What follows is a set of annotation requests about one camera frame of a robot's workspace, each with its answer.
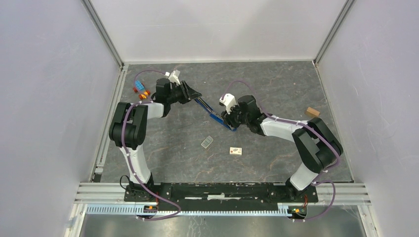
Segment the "blue stapler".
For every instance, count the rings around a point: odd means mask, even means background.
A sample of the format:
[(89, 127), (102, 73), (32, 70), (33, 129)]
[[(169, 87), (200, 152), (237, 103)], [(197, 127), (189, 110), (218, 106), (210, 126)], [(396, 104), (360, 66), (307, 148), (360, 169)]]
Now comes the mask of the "blue stapler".
[(233, 128), (230, 125), (224, 123), (224, 120), (218, 112), (216, 112), (207, 102), (202, 98), (195, 99), (195, 101), (209, 114), (209, 116), (214, 119), (216, 122), (220, 123), (222, 126), (226, 127), (230, 131), (236, 131), (237, 128)]

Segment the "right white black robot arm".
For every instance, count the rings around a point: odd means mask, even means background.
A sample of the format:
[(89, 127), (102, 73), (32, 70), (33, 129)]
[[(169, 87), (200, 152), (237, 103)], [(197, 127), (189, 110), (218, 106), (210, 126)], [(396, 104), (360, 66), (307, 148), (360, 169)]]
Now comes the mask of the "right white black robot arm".
[(294, 142), (301, 165), (286, 181), (289, 200), (299, 201), (322, 172), (339, 163), (343, 147), (322, 119), (291, 120), (264, 113), (252, 95), (236, 99), (227, 93), (219, 103), (225, 107), (221, 116), (227, 126), (245, 125), (252, 133)]

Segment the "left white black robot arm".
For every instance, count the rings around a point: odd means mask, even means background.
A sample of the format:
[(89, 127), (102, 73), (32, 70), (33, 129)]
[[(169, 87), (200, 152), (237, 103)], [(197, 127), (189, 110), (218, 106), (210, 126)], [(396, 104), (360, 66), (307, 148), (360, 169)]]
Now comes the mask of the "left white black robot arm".
[(117, 104), (109, 137), (126, 160), (129, 170), (129, 184), (126, 187), (128, 192), (136, 192), (143, 201), (150, 201), (155, 196), (152, 173), (147, 166), (143, 149), (148, 121), (166, 117), (172, 104), (186, 104), (201, 96), (201, 93), (192, 89), (185, 81), (175, 83), (169, 79), (158, 79), (151, 101)]

